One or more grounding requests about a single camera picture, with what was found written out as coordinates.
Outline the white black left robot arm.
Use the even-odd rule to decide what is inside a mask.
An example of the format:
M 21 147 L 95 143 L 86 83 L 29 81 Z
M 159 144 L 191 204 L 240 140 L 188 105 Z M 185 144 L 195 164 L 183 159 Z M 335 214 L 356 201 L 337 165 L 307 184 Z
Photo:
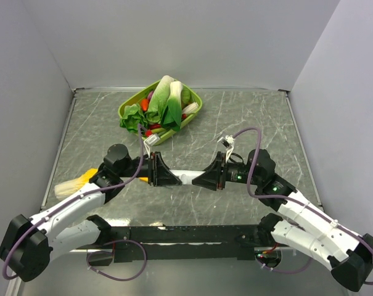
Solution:
M 199 175 L 199 171 L 168 168 L 159 152 L 132 159 L 125 145 L 112 145 L 97 173 L 81 189 L 29 218 L 19 215 L 11 220 L 0 246 L 3 277 L 28 282 L 51 261 L 73 249 L 108 245 L 111 227 L 102 218 L 94 216 L 76 226 L 72 223 L 110 202 L 134 179 L 147 178 L 153 186 L 182 186 L 191 184 Z

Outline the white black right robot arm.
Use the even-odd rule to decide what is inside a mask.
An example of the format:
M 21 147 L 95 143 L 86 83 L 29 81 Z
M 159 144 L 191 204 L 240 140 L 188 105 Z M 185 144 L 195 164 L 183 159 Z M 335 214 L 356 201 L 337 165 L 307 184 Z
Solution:
M 333 220 L 304 197 L 276 172 L 276 164 L 266 150 L 260 150 L 257 162 L 253 154 L 247 163 L 225 163 L 218 153 L 201 175 L 192 180 L 195 186 L 212 191 L 224 188 L 226 182 L 256 186 L 260 202 L 272 208 L 258 225 L 258 238 L 264 245 L 288 245 L 320 262 L 344 288 L 357 292 L 373 269 L 373 237 L 359 236 Z

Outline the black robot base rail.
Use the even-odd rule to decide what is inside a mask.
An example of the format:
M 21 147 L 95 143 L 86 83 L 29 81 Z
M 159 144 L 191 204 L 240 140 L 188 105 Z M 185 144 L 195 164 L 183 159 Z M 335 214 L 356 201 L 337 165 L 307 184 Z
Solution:
M 116 263 L 143 260 L 142 250 L 127 242 L 140 243 L 148 260 L 182 260 L 235 258 L 254 260 L 259 250 L 275 246 L 271 235 L 256 224 L 211 226 L 115 226 L 100 243 L 79 247 L 78 250 L 114 251 Z

